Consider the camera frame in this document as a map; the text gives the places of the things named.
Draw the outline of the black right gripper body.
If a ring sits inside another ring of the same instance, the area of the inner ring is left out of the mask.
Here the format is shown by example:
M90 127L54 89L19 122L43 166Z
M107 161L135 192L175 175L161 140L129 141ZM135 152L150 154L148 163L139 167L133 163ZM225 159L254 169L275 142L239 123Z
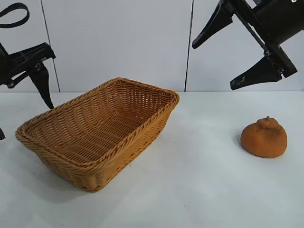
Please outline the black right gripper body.
M277 62L282 77L297 72L280 45L304 29L302 0L258 0L251 8L244 0L230 1L234 13L264 50Z

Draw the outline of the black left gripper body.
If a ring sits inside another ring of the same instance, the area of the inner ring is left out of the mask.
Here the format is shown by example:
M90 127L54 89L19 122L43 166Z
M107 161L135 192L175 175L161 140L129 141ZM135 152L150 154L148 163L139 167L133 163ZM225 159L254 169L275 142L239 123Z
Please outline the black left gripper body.
M38 63L56 58L52 48L42 43L25 50L9 54L0 47L0 84L14 88L24 78L29 77Z

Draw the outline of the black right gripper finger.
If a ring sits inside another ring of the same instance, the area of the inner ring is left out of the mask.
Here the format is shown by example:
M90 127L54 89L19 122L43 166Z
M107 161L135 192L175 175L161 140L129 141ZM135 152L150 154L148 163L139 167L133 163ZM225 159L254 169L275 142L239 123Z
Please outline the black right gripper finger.
M261 83L278 82L282 79L277 62L271 56L264 56L249 70L230 81L230 88L237 90Z
M233 20L233 7L229 0L220 0L204 29L193 40L192 48L197 49L211 36L230 25Z

